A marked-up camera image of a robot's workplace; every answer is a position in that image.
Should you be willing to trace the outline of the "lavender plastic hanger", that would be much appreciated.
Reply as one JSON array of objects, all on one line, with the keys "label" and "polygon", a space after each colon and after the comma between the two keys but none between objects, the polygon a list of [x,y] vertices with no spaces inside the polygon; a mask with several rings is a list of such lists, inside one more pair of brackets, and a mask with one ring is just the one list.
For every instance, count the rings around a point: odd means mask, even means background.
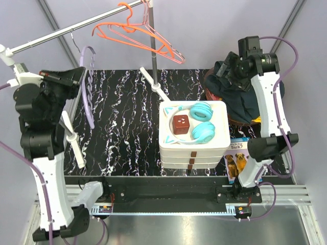
[{"label": "lavender plastic hanger", "polygon": [[91,52],[91,62],[90,62],[90,69],[87,70],[89,72],[89,77],[86,78],[86,75],[84,76],[82,83],[81,83],[81,92],[82,92],[82,100],[83,100],[83,105],[85,109],[85,115],[88,121],[88,124],[91,129],[95,128],[95,120],[94,120],[94,115],[93,115],[93,105],[92,105],[92,83],[93,83],[93,75],[94,75],[94,67],[95,67],[95,57],[96,57],[96,52],[91,46],[84,46],[82,50],[79,49],[77,46],[73,32],[71,31],[71,39],[77,48],[77,50],[80,53],[80,61],[79,61],[79,66],[84,67],[84,58],[85,58],[85,53],[87,50]]}]

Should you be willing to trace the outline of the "orange plastic hanger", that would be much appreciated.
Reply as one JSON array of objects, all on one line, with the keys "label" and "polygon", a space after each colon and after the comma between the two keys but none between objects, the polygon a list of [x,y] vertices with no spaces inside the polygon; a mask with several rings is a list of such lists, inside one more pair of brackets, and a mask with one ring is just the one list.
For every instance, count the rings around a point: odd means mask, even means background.
[{"label": "orange plastic hanger", "polygon": [[[133,17],[133,10],[130,4],[126,2],[118,3],[119,7],[125,7],[128,9],[129,14],[126,17],[125,22],[102,22],[97,25],[92,30],[91,35],[98,35],[100,38],[107,39],[110,41],[122,43],[125,45],[129,45],[135,48],[140,48],[143,50],[154,52],[155,54],[161,55],[167,59],[175,61],[175,51],[173,51],[173,47],[171,44],[165,40],[153,27],[151,27],[149,22],[149,7],[150,4],[148,1],[141,1],[144,5],[144,15],[143,21],[141,23],[131,23],[130,19]],[[107,28],[109,31],[119,35],[121,39],[110,37],[106,34],[103,28]],[[148,35],[150,38],[154,39],[155,43],[159,43],[160,47],[151,47],[141,43],[135,39],[132,39],[130,35],[132,33],[139,32],[145,35]]]}]

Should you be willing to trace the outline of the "yellow shorts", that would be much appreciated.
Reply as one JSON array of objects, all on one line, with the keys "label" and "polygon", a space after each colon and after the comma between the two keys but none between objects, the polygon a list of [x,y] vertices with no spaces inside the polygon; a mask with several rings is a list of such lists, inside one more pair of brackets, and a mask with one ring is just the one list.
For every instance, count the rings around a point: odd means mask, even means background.
[{"label": "yellow shorts", "polygon": [[259,116],[259,117],[257,117],[256,119],[253,119],[252,121],[251,121],[251,124],[260,124],[262,121],[261,121],[261,117]]}]

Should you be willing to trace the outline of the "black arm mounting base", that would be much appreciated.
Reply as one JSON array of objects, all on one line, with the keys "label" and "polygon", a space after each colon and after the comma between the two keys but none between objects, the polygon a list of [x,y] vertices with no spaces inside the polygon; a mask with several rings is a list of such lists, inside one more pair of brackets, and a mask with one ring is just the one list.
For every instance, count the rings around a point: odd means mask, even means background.
[{"label": "black arm mounting base", "polygon": [[68,185],[107,181],[114,215],[230,214],[228,204],[260,204],[258,187],[238,196],[226,177],[66,176]]}]

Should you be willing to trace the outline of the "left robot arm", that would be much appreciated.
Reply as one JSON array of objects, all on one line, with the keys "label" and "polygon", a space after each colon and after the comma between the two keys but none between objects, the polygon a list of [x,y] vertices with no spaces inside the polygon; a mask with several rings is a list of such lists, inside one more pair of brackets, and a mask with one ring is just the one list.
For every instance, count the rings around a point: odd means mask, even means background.
[{"label": "left robot arm", "polygon": [[13,95],[19,114],[20,145],[31,165],[41,208],[34,241],[76,237],[86,232],[94,203],[110,197],[110,189],[99,181],[86,183],[73,202],[68,200],[66,191],[64,142],[78,150],[79,137],[64,107],[67,100],[77,97],[85,71],[84,67],[42,70]]}]

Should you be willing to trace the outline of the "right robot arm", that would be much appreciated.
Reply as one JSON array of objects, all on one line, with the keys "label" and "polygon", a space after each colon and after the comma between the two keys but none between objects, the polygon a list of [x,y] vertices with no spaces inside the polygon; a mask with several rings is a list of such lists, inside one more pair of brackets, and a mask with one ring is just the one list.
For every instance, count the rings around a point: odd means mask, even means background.
[{"label": "right robot arm", "polygon": [[253,88],[260,117],[261,136],[250,139],[247,144],[249,159],[245,168],[235,178],[231,187],[216,189],[219,203],[260,203],[260,178],[270,167],[274,158],[290,152],[298,143],[298,135],[291,133],[287,123],[279,83],[279,62],[275,53],[263,53],[260,37],[250,36],[238,41],[239,52],[230,52],[216,77],[221,78],[227,68],[227,79],[240,89]]}]

